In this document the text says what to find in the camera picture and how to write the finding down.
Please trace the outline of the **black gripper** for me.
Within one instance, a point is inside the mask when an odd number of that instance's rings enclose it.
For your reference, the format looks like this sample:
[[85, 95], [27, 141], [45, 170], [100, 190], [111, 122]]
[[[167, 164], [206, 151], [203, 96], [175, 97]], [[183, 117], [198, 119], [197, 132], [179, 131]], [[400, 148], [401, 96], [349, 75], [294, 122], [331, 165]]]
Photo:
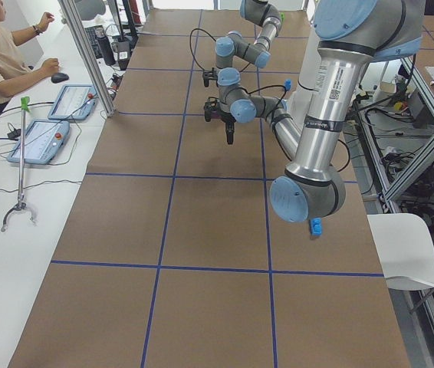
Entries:
[[218, 86], [219, 85], [218, 77], [219, 77], [219, 70], [214, 67], [212, 67], [210, 70], [202, 71], [202, 80], [205, 87], [208, 87], [211, 82], [214, 82], [215, 85]]
[[235, 118], [221, 108], [220, 99], [208, 97], [204, 103], [203, 110], [206, 122], [210, 122], [212, 119], [220, 119], [225, 123], [226, 142], [228, 145], [232, 145], [234, 143]]

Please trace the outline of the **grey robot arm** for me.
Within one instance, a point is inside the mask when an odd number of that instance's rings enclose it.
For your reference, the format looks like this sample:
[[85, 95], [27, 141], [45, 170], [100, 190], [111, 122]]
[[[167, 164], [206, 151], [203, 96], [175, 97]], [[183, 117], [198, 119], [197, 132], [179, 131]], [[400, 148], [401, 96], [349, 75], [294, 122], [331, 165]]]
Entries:
[[232, 66], [241, 58], [263, 68], [281, 16], [270, 2], [244, 1], [241, 16], [261, 28], [248, 43], [236, 31], [215, 43], [215, 67], [203, 74], [219, 95], [204, 106], [206, 121], [219, 118], [227, 136], [236, 123], [266, 120], [289, 158], [270, 188], [275, 213], [287, 222], [334, 214], [344, 203], [344, 182], [332, 157], [355, 89], [373, 62], [415, 54], [421, 45], [423, 1], [321, 1], [317, 4], [298, 87], [289, 100], [255, 96]]
[[264, 68], [270, 60], [271, 43], [282, 28], [280, 12], [269, 1], [255, 0], [242, 1], [239, 11], [242, 18], [260, 27], [261, 31], [253, 42], [239, 31], [230, 31], [225, 37], [218, 38], [215, 41], [215, 67], [202, 72], [205, 87], [209, 87], [210, 81], [217, 81], [220, 70], [232, 67], [234, 57], [257, 68]]

